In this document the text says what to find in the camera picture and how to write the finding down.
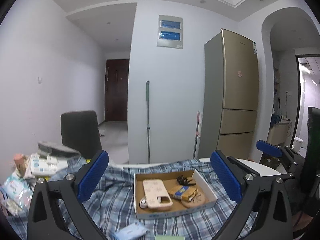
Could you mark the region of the right hand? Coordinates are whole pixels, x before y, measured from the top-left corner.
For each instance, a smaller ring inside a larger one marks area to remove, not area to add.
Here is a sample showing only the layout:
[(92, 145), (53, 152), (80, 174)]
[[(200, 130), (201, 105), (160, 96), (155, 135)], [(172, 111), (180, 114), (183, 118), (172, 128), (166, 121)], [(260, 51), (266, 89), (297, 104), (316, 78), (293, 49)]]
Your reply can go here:
[(303, 213), (293, 216), (293, 231), (296, 232), (308, 226), (313, 220), (313, 217)]

